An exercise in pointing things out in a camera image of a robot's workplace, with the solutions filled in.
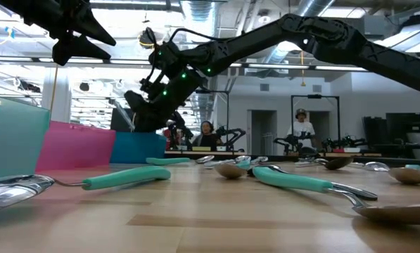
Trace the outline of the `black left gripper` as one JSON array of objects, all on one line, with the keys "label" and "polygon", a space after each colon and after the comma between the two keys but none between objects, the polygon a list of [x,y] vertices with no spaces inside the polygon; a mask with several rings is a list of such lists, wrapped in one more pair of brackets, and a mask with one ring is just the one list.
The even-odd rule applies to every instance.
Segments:
[{"label": "black left gripper", "polygon": [[[15,11],[26,25],[36,24],[53,38],[78,32],[111,46],[114,38],[89,9],[89,0],[15,0]],[[110,54],[91,43],[84,35],[59,39],[53,46],[53,61],[64,66],[72,57],[109,60]]]}]

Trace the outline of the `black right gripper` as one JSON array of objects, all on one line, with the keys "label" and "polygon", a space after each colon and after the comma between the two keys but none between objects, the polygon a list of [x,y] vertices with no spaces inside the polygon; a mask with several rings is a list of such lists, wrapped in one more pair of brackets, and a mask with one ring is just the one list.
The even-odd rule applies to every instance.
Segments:
[{"label": "black right gripper", "polygon": [[148,103],[142,96],[132,90],[126,91],[125,100],[134,113],[134,130],[155,131],[163,128],[165,124],[168,128],[185,129],[186,122],[175,110],[204,83],[205,78],[197,72],[179,73],[151,102],[151,117]]}]

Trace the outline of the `red background object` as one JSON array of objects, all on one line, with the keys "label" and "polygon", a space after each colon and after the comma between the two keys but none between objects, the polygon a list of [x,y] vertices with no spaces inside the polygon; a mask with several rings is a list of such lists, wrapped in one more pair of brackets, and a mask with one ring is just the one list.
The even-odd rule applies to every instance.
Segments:
[{"label": "red background object", "polygon": [[166,150],[171,150],[174,148],[174,144],[175,144],[175,134],[172,130],[170,129],[165,129],[163,131],[163,136],[167,139],[166,142]]}]

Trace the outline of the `blue plastic bin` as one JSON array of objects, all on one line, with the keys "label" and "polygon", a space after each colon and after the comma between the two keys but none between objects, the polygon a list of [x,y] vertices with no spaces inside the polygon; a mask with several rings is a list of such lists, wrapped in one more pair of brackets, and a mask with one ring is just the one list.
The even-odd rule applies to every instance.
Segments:
[{"label": "blue plastic bin", "polygon": [[163,158],[167,138],[155,133],[117,132],[110,163],[145,164],[146,159]]}]

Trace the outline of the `black monitor back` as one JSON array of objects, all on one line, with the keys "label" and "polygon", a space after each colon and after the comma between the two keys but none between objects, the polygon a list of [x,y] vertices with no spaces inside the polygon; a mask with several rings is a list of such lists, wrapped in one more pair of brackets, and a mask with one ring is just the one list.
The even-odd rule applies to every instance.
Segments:
[{"label": "black monitor back", "polygon": [[130,132],[131,131],[125,118],[117,110],[117,108],[113,108],[111,121],[110,121],[110,129],[115,130],[117,132]]}]

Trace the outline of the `long ceiling light strip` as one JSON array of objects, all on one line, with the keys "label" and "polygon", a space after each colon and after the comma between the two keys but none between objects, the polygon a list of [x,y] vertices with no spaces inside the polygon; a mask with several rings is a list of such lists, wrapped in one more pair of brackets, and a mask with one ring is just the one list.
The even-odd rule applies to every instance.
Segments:
[{"label": "long ceiling light strip", "polygon": [[[0,56],[0,63],[34,63],[34,64],[54,64],[52,58],[30,58],[30,57],[11,57]],[[71,65],[121,65],[133,67],[149,67],[147,60],[100,60],[88,58],[71,58],[68,61]],[[289,65],[289,64],[260,64],[260,63],[232,63],[229,68],[248,68],[248,69],[266,69],[266,70],[316,70],[316,71],[334,71],[334,72],[368,72],[361,67],[344,65]]]}]

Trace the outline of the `white building column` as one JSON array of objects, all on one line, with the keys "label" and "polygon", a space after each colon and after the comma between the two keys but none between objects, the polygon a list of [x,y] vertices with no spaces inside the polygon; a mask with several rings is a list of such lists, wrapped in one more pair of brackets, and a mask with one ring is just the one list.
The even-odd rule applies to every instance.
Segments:
[{"label": "white building column", "polygon": [[72,87],[68,69],[46,68],[42,85],[42,107],[50,110],[51,120],[69,123],[71,104]]}]

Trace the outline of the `background wooden workbench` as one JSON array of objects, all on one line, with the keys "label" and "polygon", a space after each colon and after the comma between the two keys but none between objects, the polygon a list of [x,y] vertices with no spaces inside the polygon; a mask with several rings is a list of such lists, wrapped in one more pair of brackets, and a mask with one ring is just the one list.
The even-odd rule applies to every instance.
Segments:
[{"label": "background wooden workbench", "polygon": [[[165,157],[168,155],[248,155],[242,152],[211,152],[211,151],[165,151]],[[382,157],[380,153],[319,153],[322,157]]]}]

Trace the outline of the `pink plastic bin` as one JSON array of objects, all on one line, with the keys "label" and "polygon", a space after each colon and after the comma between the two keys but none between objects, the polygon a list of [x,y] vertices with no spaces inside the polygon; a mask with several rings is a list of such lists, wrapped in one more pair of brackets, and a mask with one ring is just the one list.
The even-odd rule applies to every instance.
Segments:
[{"label": "pink plastic bin", "polygon": [[108,165],[116,132],[80,124],[50,123],[35,171]]}]

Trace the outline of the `grey doorway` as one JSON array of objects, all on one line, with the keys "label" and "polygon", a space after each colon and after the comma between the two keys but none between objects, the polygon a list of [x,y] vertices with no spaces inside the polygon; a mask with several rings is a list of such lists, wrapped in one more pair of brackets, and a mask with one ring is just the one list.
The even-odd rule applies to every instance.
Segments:
[{"label": "grey doorway", "polygon": [[277,137],[277,113],[276,110],[249,110],[247,118],[247,149],[251,155],[264,155],[262,152],[262,135],[268,132]]}]

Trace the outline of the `white radiator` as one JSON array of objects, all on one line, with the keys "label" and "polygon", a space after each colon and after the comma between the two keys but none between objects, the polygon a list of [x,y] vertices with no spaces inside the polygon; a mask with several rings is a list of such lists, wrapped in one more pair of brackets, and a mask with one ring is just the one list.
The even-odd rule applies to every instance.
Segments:
[{"label": "white radiator", "polygon": [[271,132],[262,135],[262,152],[264,155],[274,154],[274,134]]}]

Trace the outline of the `translucent teal plastic bin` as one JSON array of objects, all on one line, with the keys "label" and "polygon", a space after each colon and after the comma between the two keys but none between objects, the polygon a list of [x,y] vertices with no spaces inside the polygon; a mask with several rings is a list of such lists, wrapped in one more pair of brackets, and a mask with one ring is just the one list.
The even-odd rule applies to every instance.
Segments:
[{"label": "translucent teal plastic bin", "polygon": [[0,97],[0,178],[35,172],[50,112]]}]

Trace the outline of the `black background monitors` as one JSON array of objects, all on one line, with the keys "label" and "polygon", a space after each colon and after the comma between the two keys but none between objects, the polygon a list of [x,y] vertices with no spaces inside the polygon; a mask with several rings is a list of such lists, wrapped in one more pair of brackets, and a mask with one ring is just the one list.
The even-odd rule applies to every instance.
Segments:
[{"label": "black background monitors", "polygon": [[363,117],[368,147],[382,154],[409,157],[420,150],[420,113],[389,112],[385,118]]}]

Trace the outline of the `black metal rig frame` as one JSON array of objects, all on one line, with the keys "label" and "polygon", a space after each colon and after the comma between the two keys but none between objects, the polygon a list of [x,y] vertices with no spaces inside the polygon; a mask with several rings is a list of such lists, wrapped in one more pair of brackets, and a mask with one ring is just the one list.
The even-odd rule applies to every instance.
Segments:
[{"label": "black metal rig frame", "polygon": [[[338,139],[341,138],[341,111],[340,111],[340,97],[339,96],[323,96],[321,94],[309,94],[309,95],[291,95],[291,112],[292,112],[292,116],[291,119],[295,119],[296,121],[298,121],[299,116],[298,116],[298,110],[299,108],[294,108],[298,102],[294,102],[294,98],[307,98],[307,99],[322,99],[325,98],[327,99],[329,102],[330,99],[335,99],[336,100],[336,130],[337,130],[337,137]],[[308,129],[308,132],[305,132],[304,135],[301,136],[296,136],[295,135],[295,130],[294,130],[294,122],[291,123],[291,127],[289,130],[289,134],[293,137],[293,138],[298,138],[299,140],[303,140],[303,139],[310,139],[311,140],[311,145],[309,145],[309,148],[320,148],[322,146],[322,142],[318,141],[316,139],[315,136],[315,132],[314,132],[314,127],[312,126],[311,128]]]},{"label": "black metal rig frame", "polygon": [[201,124],[203,122],[203,121],[202,122],[200,121],[198,106],[196,102],[197,95],[200,95],[200,96],[203,95],[209,98],[208,105],[211,106],[211,108],[208,108],[209,109],[208,120],[205,120],[205,121],[209,121],[212,123],[212,125],[214,126],[214,133],[216,134],[216,130],[220,128],[220,126],[217,129],[215,129],[216,124],[217,124],[216,119],[215,119],[217,116],[217,113],[216,113],[216,109],[214,109],[214,106],[215,106],[217,95],[221,93],[225,95],[228,94],[227,91],[198,89],[191,95],[190,98],[188,98],[185,101],[184,107],[182,109],[179,108],[178,110],[176,110],[179,112],[179,114],[183,117],[184,121],[186,122],[186,127],[188,127],[193,133],[191,144],[193,140],[195,139],[195,137],[197,137],[200,134]]}]

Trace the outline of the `silver round ventilation duct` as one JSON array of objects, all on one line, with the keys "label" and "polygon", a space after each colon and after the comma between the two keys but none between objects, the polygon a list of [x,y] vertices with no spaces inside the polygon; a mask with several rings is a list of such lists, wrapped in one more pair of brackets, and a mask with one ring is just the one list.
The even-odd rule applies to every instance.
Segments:
[{"label": "silver round ventilation duct", "polygon": [[[219,8],[217,3],[209,0],[183,0],[181,5],[185,15],[185,28],[209,37],[214,36]],[[209,41],[196,34],[185,33],[185,35],[187,42],[191,44],[189,48]],[[197,95],[196,102],[201,122],[208,120],[208,108],[211,108],[208,101],[207,96]]]}]

